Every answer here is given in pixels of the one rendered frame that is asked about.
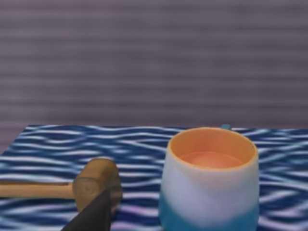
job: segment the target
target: gray wall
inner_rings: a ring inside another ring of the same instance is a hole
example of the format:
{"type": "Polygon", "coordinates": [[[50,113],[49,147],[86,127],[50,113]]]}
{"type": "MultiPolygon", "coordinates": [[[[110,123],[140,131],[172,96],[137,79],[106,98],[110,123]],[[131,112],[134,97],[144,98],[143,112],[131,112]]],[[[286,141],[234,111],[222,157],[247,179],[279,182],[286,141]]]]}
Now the gray wall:
{"type": "Polygon", "coordinates": [[[0,0],[0,147],[27,124],[304,128],[305,0],[0,0]]]}

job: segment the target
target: white and blue mug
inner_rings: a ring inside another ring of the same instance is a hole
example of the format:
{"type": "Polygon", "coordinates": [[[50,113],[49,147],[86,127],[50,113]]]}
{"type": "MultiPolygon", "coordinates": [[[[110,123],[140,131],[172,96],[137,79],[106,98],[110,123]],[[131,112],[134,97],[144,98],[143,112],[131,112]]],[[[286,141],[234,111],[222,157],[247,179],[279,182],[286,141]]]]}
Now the white and blue mug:
{"type": "Polygon", "coordinates": [[[257,148],[245,136],[193,128],[169,141],[159,199],[165,231],[255,231],[258,198],[257,148]]]}

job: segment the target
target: mug rim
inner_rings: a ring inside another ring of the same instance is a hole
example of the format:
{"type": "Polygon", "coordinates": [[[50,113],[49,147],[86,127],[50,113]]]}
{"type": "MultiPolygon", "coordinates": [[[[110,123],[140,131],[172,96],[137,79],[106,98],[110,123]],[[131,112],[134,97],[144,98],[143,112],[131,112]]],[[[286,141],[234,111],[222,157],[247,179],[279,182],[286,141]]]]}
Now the mug rim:
{"type": "Polygon", "coordinates": [[[247,166],[250,166],[252,165],[255,161],[257,161],[258,159],[258,150],[257,150],[257,147],[256,145],[249,139],[247,138],[246,136],[236,132],[236,131],[232,131],[232,130],[228,130],[228,129],[223,129],[223,128],[216,128],[216,127],[199,127],[199,128],[190,128],[190,129],[186,129],[184,131],[181,131],[177,134],[175,134],[168,142],[168,146],[167,146],[167,151],[173,156],[173,158],[175,158],[178,162],[188,166],[188,167],[191,167],[191,168],[194,168],[194,169],[198,169],[198,170],[207,170],[207,171],[219,171],[219,172],[222,172],[222,171],[232,171],[232,170],[238,170],[238,169],[242,169],[242,168],[245,168],[247,166]],[[181,158],[179,158],[178,156],[176,156],[172,149],[171,149],[171,143],[172,141],[177,138],[179,135],[183,134],[183,133],[187,133],[187,132],[191,132],[191,131],[194,131],[194,130],[219,130],[219,131],[222,131],[222,132],[226,132],[226,133],[230,133],[232,135],[236,135],[238,137],[241,137],[242,139],[246,140],[247,142],[249,142],[249,144],[252,146],[253,148],[253,157],[246,163],[242,164],[242,165],[239,165],[239,166],[235,166],[235,167],[227,167],[227,168],[215,168],[215,167],[204,167],[204,166],[199,166],[199,165],[194,165],[194,164],[191,164],[191,163],[188,163],[184,160],[182,160],[181,158]]]}

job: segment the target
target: wavy striped pattern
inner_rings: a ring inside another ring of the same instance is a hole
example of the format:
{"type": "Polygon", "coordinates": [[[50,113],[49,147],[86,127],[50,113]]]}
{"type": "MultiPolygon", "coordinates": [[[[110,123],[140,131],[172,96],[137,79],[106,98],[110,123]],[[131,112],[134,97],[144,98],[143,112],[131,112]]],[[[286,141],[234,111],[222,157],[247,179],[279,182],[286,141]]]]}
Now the wavy striped pattern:
{"type": "MultiPolygon", "coordinates": [[[[0,156],[0,180],[71,181],[92,158],[114,160],[124,199],[112,231],[161,231],[157,205],[168,140],[185,128],[29,126],[0,156]]],[[[307,231],[308,130],[245,129],[260,153],[258,231],[307,231]]],[[[58,231],[73,200],[0,199],[0,231],[58,231]]]]}

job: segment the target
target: wooden stick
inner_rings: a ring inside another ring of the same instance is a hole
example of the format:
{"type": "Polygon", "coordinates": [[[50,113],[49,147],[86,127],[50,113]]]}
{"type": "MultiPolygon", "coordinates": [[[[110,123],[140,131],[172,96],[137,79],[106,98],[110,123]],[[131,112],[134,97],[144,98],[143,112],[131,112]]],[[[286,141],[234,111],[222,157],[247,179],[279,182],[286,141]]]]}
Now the wooden stick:
{"type": "Polygon", "coordinates": [[[71,183],[0,181],[0,197],[74,199],[71,183]]]}

